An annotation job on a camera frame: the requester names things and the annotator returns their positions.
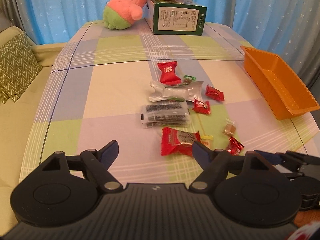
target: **orange basket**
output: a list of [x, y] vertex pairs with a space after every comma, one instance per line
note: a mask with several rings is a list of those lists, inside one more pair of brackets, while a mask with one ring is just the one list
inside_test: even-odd
[[278, 120], [319, 109], [319, 104], [295, 72], [277, 54], [241, 46], [244, 69]]

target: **patrick star plush toy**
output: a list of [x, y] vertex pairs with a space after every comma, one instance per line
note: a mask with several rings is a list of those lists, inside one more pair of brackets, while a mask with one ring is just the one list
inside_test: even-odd
[[123, 30], [130, 27], [143, 15], [147, 0], [110, 0], [103, 11], [104, 26]]

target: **beige couch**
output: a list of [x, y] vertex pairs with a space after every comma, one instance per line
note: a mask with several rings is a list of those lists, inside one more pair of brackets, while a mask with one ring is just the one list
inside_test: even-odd
[[[21, 33], [10, 27], [0, 33], [0, 46]], [[33, 119], [48, 80], [51, 66], [65, 43], [35, 45], [29, 40], [38, 63], [45, 66], [16, 103], [0, 102], [0, 236], [17, 220], [10, 206], [10, 194], [19, 182], [20, 168]]]

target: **cardboard box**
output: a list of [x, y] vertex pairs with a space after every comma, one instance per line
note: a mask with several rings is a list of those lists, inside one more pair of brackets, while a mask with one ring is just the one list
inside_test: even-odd
[[147, 0], [144, 17], [154, 34], [202, 35], [206, 12], [189, 0]]

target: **table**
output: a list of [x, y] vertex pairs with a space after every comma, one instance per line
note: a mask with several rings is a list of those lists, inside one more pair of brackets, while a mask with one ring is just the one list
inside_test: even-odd
[[122, 183], [185, 182], [202, 171], [184, 155], [160, 155], [161, 129], [140, 124], [141, 106], [159, 80], [156, 64], [177, 60], [178, 75], [195, 76], [224, 92], [209, 100], [211, 115], [191, 111], [182, 130], [213, 135], [213, 148], [225, 148], [226, 118], [236, 122], [235, 137], [247, 150], [293, 150], [320, 156], [320, 133], [310, 113], [278, 121], [243, 69], [250, 44], [228, 26], [206, 23], [202, 36], [153, 35], [142, 19], [126, 30], [102, 21], [86, 23], [57, 57], [39, 104], [21, 168], [24, 179], [54, 151], [80, 154], [117, 140], [119, 157], [109, 171]]

